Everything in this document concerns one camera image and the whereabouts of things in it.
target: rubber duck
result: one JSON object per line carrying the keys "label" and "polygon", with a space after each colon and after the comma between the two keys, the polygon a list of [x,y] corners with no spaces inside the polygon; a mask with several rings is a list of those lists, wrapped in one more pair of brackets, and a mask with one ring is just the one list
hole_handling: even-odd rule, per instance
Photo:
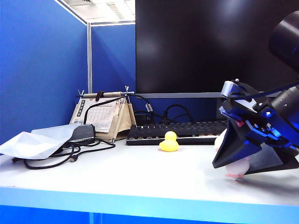
{"label": "rubber duck", "polygon": [[166,132],[165,140],[160,142],[160,149],[165,152],[174,152],[178,150],[177,134],[173,131]]}

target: red component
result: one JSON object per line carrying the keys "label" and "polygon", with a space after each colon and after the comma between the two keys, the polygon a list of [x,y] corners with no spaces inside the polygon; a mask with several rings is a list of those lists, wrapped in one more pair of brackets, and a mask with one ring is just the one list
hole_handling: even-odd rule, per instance
{"label": "red component", "polygon": [[235,122],[238,125],[238,127],[242,127],[245,124],[245,122],[242,120],[241,121],[235,120]]}

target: desk surface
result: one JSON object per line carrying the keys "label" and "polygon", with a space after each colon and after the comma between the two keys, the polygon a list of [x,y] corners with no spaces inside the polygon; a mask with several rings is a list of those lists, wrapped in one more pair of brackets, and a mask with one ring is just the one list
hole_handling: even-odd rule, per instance
{"label": "desk surface", "polygon": [[297,223],[299,170],[225,177],[213,146],[126,146],[29,170],[0,156],[0,204],[227,223]]}

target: computer monitor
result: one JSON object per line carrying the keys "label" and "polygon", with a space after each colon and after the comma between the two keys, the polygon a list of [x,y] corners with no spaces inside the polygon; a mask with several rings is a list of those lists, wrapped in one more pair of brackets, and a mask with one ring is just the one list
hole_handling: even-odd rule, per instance
{"label": "computer monitor", "polygon": [[238,78],[258,91],[298,74],[269,52],[273,29],[298,0],[137,0],[136,93],[220,97]]}

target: keyboard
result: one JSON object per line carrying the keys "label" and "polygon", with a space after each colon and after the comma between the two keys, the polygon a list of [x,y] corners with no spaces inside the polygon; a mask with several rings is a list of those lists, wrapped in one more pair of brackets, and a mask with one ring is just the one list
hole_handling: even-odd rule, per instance
{"label": "keyboard", "polygon": [[181,145],[213,144],[227,128],[226,120],[201,121],[197,123],[176,123],[169,125],[149,124],[131,127],[127,145],[158,145],[165,140],[165,133],[174,131]]}

